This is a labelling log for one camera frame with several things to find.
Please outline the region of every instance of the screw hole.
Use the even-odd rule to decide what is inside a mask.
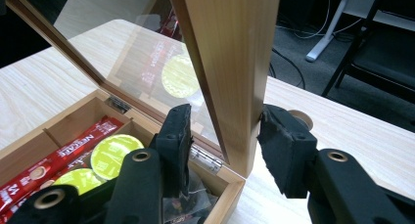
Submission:
[[[144,152],[140,152],[140,153],[135,154],[132,157],[132,159],[135,160],[135,161],[137,161],[137,162],[141,162],[141,161],[145,161],[145,160],[149,159],[149,157],[150,157],[150,154],[149,153],[147,153],[147,152],[145,152],[145,153]]]
[[[46,209],[61,202],[65,197],[65,191],[62,189],[52,190],[40,196],[35,202],[34,207],[37,209]]]
[[[346,155],[344,155],[342,153],[330,152],[330,153],[328,153],[328,156],[329,156],[330,159],[338,161],[338,162],[346,162],[347,161]]]

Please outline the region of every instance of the cable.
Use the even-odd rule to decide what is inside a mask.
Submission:
[[[287,30],[291,30],[291,31],[295,31],[295,32],[301,32],[301,33],[304,33],[304,34],[311,34],[311,35],[314,35],[315,33],[312,33],[312,32],[308,32],[308,31],[300,31],[300,30],[297,30],[297,29],[292,29],[292,28],[289,28],[289,27],[285,27],[285,26],[282,26],[282,25],[276,25],[276,27],[277,28],[282,28],[282,29],[287,29]]]
[[[339,30],[337,30],[337,31],[334,31],[333,32],[333,34],[336,34],[336,33],[338,33],[338,32],[341,32],[341,31],[344,31],[344,30],[346,30],[346,29],[348,29],[348,28],[351,28],[352,26],[354,26],[355,24],[357,24],[358,22],[360,22],[362,19],[358,19],[356,22],[354,22],[354,23],[352,23],[352,24],[350,24],[349,26],[346,26],[346,27],[344,27],[344,28],[342,28],[342,29],[339,29]]]
[[[198,192],[203,192],[203,191],[205,191],[205,190],[206,190],[206,188],[202,188],[202,189],[200,189],[200,190],[198,190],[198,191],[189,192],[189,194],[196,194],[196,193],[198,193]]]
[[[274,66],[271,64],[271,62],[269,62],[269,72],[271,74],[271,77],[277,78],[277,75],[275,74],[275,68]]]
[[[353,35],[345,35],[345,34],[333,34],[333,37],[339,41],[339,42],[343,42],[343,43],[348,43],[353,41],[354,36]]]
[[[274,47],[272,47],[272,52],[274,52],[275,54],[279,55],[281,58],[283,58],[285,61],[287,61],[288,63],[290,63],[290,65],[292,65],[297,70],[297,72],[299,73],[300,78],[301,78],[301,82],[298,84],[298,86],[302,83],[302,89],[305,90],[305,80],[304,80],[304,76],[302,75],[301,70],[299,69],[299,67],[297,67],[296,64],[294,64],[293,61],[291,61],[287,57],[283,56]]]
[[[326,13],[326,20],[324,21],[323,25],[321,26],[320,30],[318,30],[316,33],[309,35],[309,36],[299,36],[297,35],[295,32],[294,34],[296,35],[296,37],[301,38],[301,39],[308,39],[311,37],[314,37],[316,35],[318,35],[320,33],[320,31],[322,31],[324,29],[324,27],[326,26],[327,21],[329,20],[329,14],[330,14],[330,4],[331,4],[332,0],[329,0],[329,5],[327,6],[327,13]]]
[[[302,84],[302,80],[300,80],[300,82],[297,83],[296,87],[300,87],[301,84]]]

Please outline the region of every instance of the box compartment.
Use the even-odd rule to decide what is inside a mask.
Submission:
[[[89,101],[80,101],[71,109],[65,111],[24,137],[26,143],[15,146],[15,150],[0,159],[0,184],[3,185],[32,164],[73,140],[84,130],[97,122],[103,116],[115,117],[124,125],[115,134],[129,134],[138,138],[145,147],[148,147],[154,134],[159,132],[161,125],[147,118],[136,110],[120,113],[106,104],[109,95],[101,90],[94,93]],[[223,223],[229,218],[235,207],[245,179],[222,166],[217,174],[212,174],[189,161],[189,166],[201,177],[205,186],[212,191],[219,200],[206,223]]]

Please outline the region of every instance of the gray floor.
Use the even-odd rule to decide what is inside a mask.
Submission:
[[[309,63],[305,60],[305,55],[320,38],[321,36],[300,39],[293,31],[279,27],[276,28],[274,37],[274,47],[300,68],[305,79],[305,89],[317,95],[323,92],[350,44],[334,39],[316,62]],[[278,79],[292,85],[299,84],[299,74],[287,61],[272,54],[271,62]],[[352,77],[346,76],[340,88],[333,88],[329,96],[338,103],[415,132],[415,105]]]

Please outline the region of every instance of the wooden box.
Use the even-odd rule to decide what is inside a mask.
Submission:
[[[38,86],[32,86],[30,80],[27,89],[20,86],[13,90],[17,94],[22,90],[23,96],[8,99],[9,106],[23,103],[30,112],[17,108],[7,117],[9,124],[5,127],[11,138],[0,151],[0,184],[104,115],[125,123],[118,133],[136,136],[148,146],[168,110],[190,102],[195,109],[195,145],[190,166],[220,196],[206,223],[226,222],[254,163],[278,0],[171,2],[187,48],[181,42],[121,20],[66,39],[27,0],[7,0],[9,8],[54,48],[5,67],[4,71],[16,68],[16,73],[32,78]],[[161,44],[169,49],[160,48]],[[168,74],[148,68],[163,68],[170,61],[155,60],[159,55],[179,56],[185,63],[193,63],[195,73],[181,73],[186,76],[184,82],[198,80],[196,89],[185,89],[190,95],[167,95],[171,93],[162,85],[168,82]],[[90,79],[81,76],[76,68]],[[10,72],[19,82],[18,74]],[[32,95],[45,96],[48,101],[42,97],[33,101]],[[57,107],[48,112],[54,105]],[[27,124],[22,127],[10,123],[25,119]]]

